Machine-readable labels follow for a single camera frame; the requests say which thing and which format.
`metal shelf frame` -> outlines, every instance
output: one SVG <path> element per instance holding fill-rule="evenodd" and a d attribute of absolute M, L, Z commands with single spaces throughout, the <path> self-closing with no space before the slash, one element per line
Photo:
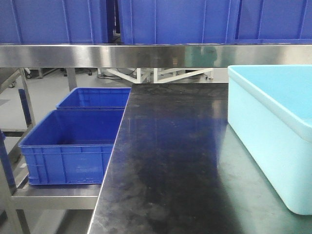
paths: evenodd
<path fill-rule="evenodd" d="M 312 45 L 11 45 L 0 44 L 0 67 L 19 67 L 32 123 L 24 67 L 66 68 L 69 89 L 77 87 L 75 68 L 217 68 L 242 64 L 312 64 Z M 2 136 L 0 155 L 7 158 Z M 0 195 L 15 233 L 28 234 L 24 209 L 94 209 L 100 185 L 31 187 L 27 168 L 7 170 L 0 162 Z"/>

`light blue plastic bin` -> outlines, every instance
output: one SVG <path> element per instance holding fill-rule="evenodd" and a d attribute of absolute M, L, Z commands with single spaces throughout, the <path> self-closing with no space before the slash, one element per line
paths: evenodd
<path fill-rule="evenodd" d="M 312 215 L 312 65 L 229 67 L 228 121 L 285 205 Z"/>

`plastic crate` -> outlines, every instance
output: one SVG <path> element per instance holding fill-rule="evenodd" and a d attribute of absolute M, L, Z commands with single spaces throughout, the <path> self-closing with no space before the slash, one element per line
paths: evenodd
<path fill-rule="evenodd" d="M 312 66 L 230 66 L 228 121 L 286 206 L 312 215 Z"/>
<path fill-rule="evenodd" d="M 118 0 L 126 44 L 228 43 L 239 0 Z"/>
<path fill-rule="evenodd" d="M 100 184 L 123 110 L 54 110 L 20 142 L 29 183 Z"/>
<path fill-rule="evenodd" d="M 130 91 L 131 88 L 76 88 L 57 104 L 57 109 L 124 109 Z"/>
<path fill-rule="evenodd" d="M 242 0 L 235 43 L 311 43 L 312 3 Z"/>
<path fill-rule="evenodd" d="M 114 0 L 3 0 L 0 43 L 107 43 Z"/>

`black table top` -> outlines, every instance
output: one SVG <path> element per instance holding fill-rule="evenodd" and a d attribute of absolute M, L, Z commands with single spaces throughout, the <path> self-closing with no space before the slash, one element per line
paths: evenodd
<path fill-rule="evenodd" d="M 311 234 L 227 123 L 228 84 L 133 85 L 90 234 Z"/>

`metal rail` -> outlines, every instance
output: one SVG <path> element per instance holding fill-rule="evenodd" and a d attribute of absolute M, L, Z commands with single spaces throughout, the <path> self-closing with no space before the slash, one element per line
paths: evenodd
<path fill-rule="evenodd" d="M 0 67 L 205 68 L 312 64 L 312 45 L 0 45 Z"/>

